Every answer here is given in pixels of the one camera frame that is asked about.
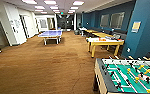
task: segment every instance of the blue wall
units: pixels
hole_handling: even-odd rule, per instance
[[[138,33],[131,32],[134,21],[141,21]],[[134,58],[150,52],[150,0],[137,0],[122,55]]]
[[[86,27],[86,28],[91,27],[91,13],[82,14],[82,27]]]
[[[129,25],[130,16],[131,16],[132,11],[134,9],[134,5],[135,5],[135,1],[131,1],[131,2],[127,2],[127,3],[121,4],[121,5],[110,7],[110,8],[104,9],[104,10],[94,11],[94,12],[91,12],[91,13],[84,13],[85,15],[83,16],[84,17],[83,26],[84,27],[86,26],[85,22],[90,21],[91,22],[91,25],[90,25],[91,27],[102,28],[102,27],[100,27],[100,22],[101,22],[101,16],[102,15],[109,14],[109,25],[110,25],[110,18],[111,18],[111,15],[113,13],[125,12],[125,16],[124,16],[124,19],[123,19],[121,29],[122,30],[127,30],[128,25]]]

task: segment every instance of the table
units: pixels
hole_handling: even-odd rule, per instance
[[[84,27],[83,28],[79,28],[79,29],[81,30],[81,36],[83,36],[84,35],[84,31],[87,30],[87,29],[84,28]]]
[[[106,33],[92,33],[93,35],[96,35],[98,37],[113,37],[112,35],[106,34]]]
[[[86,32],[88,33],[97,33],[98,31],[95,31],[95,30],[85,30]]]
[[[61,30],[48,30],[38,35],[38,37],[44,38],[45,45],[47,44],[47,39],[56,39],[57,44],[60,42],[62,35]]]
[[[90,48],[91,46],[93,46],[92,48],[92,58],[94,57],[94,53],[95,53],[95,47],[99,46],[99,45],[117,45],[115,52],[114,52],[114,56],[116,56],[118,54],[118,50],[120,45],[123,45],[124,40],[110,40],[110,39],[106,39],[106,41],[99,41],[100,38],[86,38],[86,40],[88,41],[89,44],[89,48],[88,51],[90,52]]]
[[[100,94],[149,94],[149,68],[150,61],[97,58],[93,90],[99,89]]]

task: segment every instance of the wooden table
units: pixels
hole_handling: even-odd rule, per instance
[[[123,45],[123,43],[124,43],[124,40],[117,41],[117,40],[106,39],[106,41],[99,41],[99,38],[86,38],[86,39],[87,39],[88,45],[89,45],[89,47],[88,47],[89,52],[90,52],[90,48],[92,46],[92,58],[94,57],[96,46],[99,46],[99,45],[117,45],[115,52],[114,52],[114,56],[116,56],[118,54],[118,50],[119,50],[120,45]]]
[[[105,36],[108,36],[108,37],[113,37],[112,35],[109,35],[109,34],[106,34],[106,33],[92,33],[93,35],[96,35],[98,37],[105,37]]]
[[[95,31],[95,30],[85,30],[86,32],[88,32],[88,33],[96,33],[96,32],[98,32],[98,31]]]

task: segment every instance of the wooden floor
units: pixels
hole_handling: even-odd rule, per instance
[[[0,94],[98,94],[93,92],[96,58],[113,53],[96,47],[95,58],[88,44],[73,31],[63,32],[61,42],[34,36],[0,53]]]

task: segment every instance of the foosball table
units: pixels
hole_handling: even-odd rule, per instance
[[[93,90],[101,94],[150,93],[150,61],[97,58]]]

